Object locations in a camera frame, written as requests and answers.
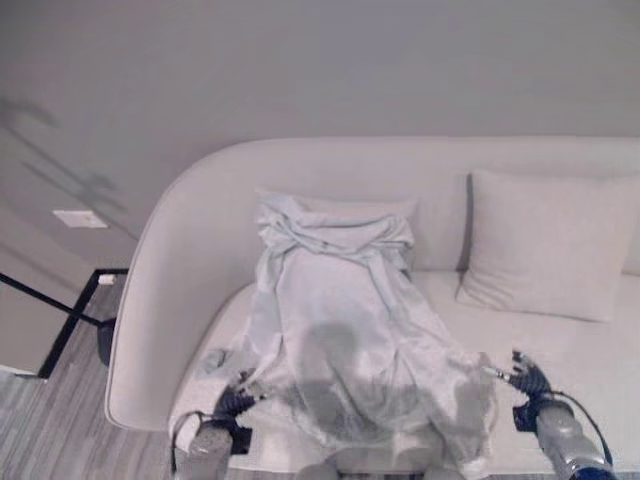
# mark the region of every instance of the white sheet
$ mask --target white sheet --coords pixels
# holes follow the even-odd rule
[[[327,451],[435,426],[463,475],[483,477],[492,383],[407,279],[406,220],[311,213],[269,194],[258,223],[266,250],[251,319],[231,357],[201,379],[199,401],[210,409],[226,381],[257,367],[253,379],[275,389],[259,408]],[[194,408],[187,391],[171,424]]]

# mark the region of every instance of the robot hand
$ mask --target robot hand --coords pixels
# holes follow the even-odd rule
[[[560,480],[615,479],[609,447],[584,407],[570,395],[552,390],[542,370],[521,352],[514,350],[513,361],[514,373],[493,367],[485,370],[529,397],[524,405],[513,408],[516,430],[536,434]],[[585,413],[600,436],[604,456],[585,436],[569,404],[557,397],[570,399]]]
[[[175,436],[172,446],[172,472],[180,480],[215,480],[225,477],[230,455],[243,455],[249,452],[252,430],[241,427],[236,417],[267,397],[266,392],[257,384],[246,386],[253,371],[241,372],[235,382],[230,383],[218,400],[213,413],[202,412],[187,414],[200,418],[200,428],[189,446],[187,457],[177,474],[175,460]]]

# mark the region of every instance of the gray wall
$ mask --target gray wall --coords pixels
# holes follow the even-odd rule
[[[0,46],[2,202],[101,267],[243,140],[640,134],[637,0],[0,0]]]
[[[0,270],[73,305],[92,268],[0,206]],[[67,315],[0,284],[0,369],[38,373]]]

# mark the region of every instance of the white pillow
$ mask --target white pillow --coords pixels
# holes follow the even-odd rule
[[[640,212],[640,177],[473,173],[460,303],[611,321]]]
[[[296,199],[303,207],[312,212],[330,213],[336,216],[372,216],[377,215],[399,215],[406,218],[411,224],[411,220],[415,216],[418,206],[417,200],[401,200],[396,202],[362,202],[362,201],[344,201],[344,200],[328,200],[315,197],[303,197],[299,195],[291,195],[288,193],[274,192],[264,188],[256,189],[258,195],[281,194],[290,195]]]

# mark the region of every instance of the floor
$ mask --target floor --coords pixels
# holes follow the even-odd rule
[[[101,319],[114,316],[123,283],[124,278],[118,278],[115,286],[99,286],[85,312]],[[48,381],[0,371],[0,478],[170,479],[165,434],[128,432],[106,420],[106,380],[95,329],[84,324],[74,330]],[[231,470],[227,478],[290,480],[293,475]],[[497,478],[548,480],[550,476]],[[640,474],[620,478],[640,480]]]

